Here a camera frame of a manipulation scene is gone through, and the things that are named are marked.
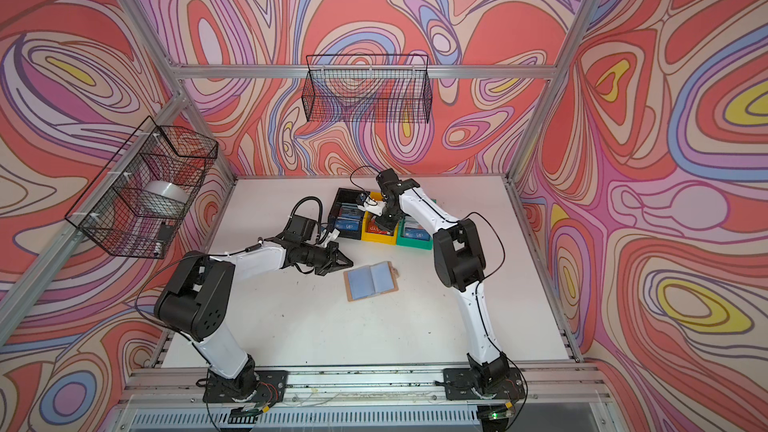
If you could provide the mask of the brown leather card holder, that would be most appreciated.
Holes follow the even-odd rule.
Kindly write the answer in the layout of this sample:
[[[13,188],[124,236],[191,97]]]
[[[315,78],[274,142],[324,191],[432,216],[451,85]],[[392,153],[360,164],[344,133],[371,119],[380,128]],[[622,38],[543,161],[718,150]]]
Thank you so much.
[[[398,273],[390,261],[346,270],[343,273],[347,300],[360,301],[399,290]]]

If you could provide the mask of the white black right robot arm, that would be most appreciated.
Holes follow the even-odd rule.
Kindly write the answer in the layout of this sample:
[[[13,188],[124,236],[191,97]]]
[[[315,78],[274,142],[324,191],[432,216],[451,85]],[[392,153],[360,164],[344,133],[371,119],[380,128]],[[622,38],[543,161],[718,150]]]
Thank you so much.
[[[485,300],[486,258],[470,218],[457,218],[435,203],[420,184],[402,179],[393,169],[376,176],[382,199],[367,210],[381,229],[411,218],[432,238],[434,268],[440,282],[455,292],[469,337],[467,360],[478,390],[507,378],[510,361],[497,343]]]

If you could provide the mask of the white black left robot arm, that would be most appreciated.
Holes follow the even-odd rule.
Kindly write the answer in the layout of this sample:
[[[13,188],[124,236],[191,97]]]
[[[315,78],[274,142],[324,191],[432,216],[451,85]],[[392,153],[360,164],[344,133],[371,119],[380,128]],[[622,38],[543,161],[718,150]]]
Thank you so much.
[[[335,241],[314,245],[270,238],[232,254],[193,251],[178,263],[153,315],[187,337],[215,375],[234,380],[250,359],[225,324],[235,282],[286,268],[325,276],[353,265]]]

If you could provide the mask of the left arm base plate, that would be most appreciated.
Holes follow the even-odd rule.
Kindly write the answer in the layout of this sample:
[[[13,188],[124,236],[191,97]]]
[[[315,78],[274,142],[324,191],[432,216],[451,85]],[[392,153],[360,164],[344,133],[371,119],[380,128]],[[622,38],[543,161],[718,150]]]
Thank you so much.
[[[274,405],[283,401],[288,377],[286,370],[278,369],[245,371],[235,379],[209,372],[204,382],[203,402]]]

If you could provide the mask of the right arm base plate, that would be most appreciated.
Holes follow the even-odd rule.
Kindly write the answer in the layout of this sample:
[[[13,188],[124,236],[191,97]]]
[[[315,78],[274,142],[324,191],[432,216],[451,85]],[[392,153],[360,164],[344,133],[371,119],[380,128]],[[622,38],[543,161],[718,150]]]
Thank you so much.
[[[517,368],[502,371],[490,379],[482,378],[470,368],[446,368],[442,373],[442,379],[436,384],[444,389],[446,398],[451,401],[504,400],[515,403],[527,396],[525,382]]]

